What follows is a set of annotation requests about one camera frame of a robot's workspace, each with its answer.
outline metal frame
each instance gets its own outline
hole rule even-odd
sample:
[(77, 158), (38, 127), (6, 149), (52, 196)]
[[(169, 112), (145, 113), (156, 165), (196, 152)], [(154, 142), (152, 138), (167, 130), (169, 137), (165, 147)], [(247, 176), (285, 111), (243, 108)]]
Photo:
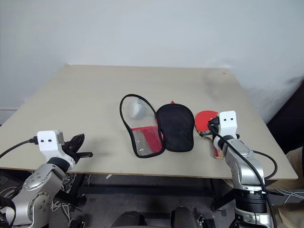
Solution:
[[(229, 203), (235, 199), (234, 189), (230, 190), (224, 196), (221, 196), (220, 191), (218, 191), (218, 189), (215, 188), (214, 180), (210, 179), (210, 181), (211, 181), (212, 189), (215, 191), (215, 201), (213, 203), (213, 209), (214, 210), (224, 210), (229, 205)], [(266, 180), (265, 186), (268, 186), (274, 182), (276, 182), (276, 181), (275, 180)]]
[(135, 194), (157, 196), (202, 196), (214, 197), (214, 192), (206, 188), (183, 188), (172, 186), (144, 186), (144, 185), (98, 185), (79, 187), (79, 194)]
[(70, 205), (73, 205), (73, 206), (77, 206), (78, 202), (79, 202), (79, 198), (78, 197), (75, 197), (69, 193), (66, 193), (62, 190), (60, 190), (55, 198), (63, 203), (66, 203), (66, 204), (70, 204)]
[(1, 175), (15, 181), (15, 182), (24, 182), (31, 173), (24, 170), (9, 170), (9, 169), (0, 169)]

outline beige tabletop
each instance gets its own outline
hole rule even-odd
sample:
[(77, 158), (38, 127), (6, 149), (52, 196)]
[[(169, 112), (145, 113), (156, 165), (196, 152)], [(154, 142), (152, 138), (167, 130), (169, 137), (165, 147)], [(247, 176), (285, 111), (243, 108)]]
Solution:
[[(81, 159), (75, 172), (231, 178), (225, 161), (214, 159), (211, 140), (195, 130), (190, 152), (137, 158), (119, 115), (119, 103), (130, 93), (146, 98), (155, 110), (172, 100), (194, 116), (203, 110), (235, 110), (241, 140), (276, 160), (278, 171), (272, 179), (297, 178), (235, 76), (224, 68), (66, 66), (0, 127), (0, 151), (38, 131), (59, 129), (65, 141), (84, 133), (80, 151), (94, 153)], [(269, 175), (271, 161), (256, 157)], [(34, 170), (45, 162), (37, 145), (26, 144), (5, 155), (0, 167)]]

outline paddle cover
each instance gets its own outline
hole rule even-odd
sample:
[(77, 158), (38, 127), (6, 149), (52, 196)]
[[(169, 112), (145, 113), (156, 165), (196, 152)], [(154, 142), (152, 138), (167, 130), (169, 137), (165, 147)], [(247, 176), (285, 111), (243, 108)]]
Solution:
[(157, 117), (167, 150), (192, 150), (194, 117), (189, 108), (181, 104), (166, 104), (159, 108)]
[(126, 95), (120, 102), (119, 112), (137, 157), (149, 158), (165, 150), (157, 114), (145, 98)]

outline floor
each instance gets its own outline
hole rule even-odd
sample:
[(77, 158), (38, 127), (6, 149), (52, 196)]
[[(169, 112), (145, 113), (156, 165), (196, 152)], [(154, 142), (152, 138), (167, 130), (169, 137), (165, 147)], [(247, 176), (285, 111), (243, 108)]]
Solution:
[[(208, 187), (210, 182), (207, 179), (199, 178), (177, 178), (177, 177), (147, 177), (147, 176), (123, 176), (113, 175), (106, 178), (106, 175), (96, 175), (91, 184), (133, 184), (133, 185), (166, 185), (166, 186), (187, 186), (187, 187)], [(0, 190), (15, 186), (13, 181), (7, 181), (0, 186)], [(229, 188), (225, 185), (220, 187), (224, 191)], [(285, 197), (271, 196), (274, 205), (280, 205)], [(216, 227), (229, 227), (234, 218), (233, 202), (224, 212), (211, 210), (212, 198), (207, 197), (173, 197), (173, 196), (144, 196), (144, 195), (86, 195), (87, 202), (79, 207), (83, 212), (75, 210), (71, 212), (74, 219), (81, 218), (86, 221), (88, 228), (109, 228), (113, 222), (125, 211), (138, 212), (163, 212), (170, 213), (178, 206), (185, 206), (193, 210), (197, 208), (198, 212), (207, 219), (214, 219)], [(147, 219), (147, 224), (151, 226), (170, 227), (170, 221), (164, 219)], [(58, 209), (52, 212), (50, 217), (50, 228), (67, 228), (68, 220), (64, 217), (62, 211)]]

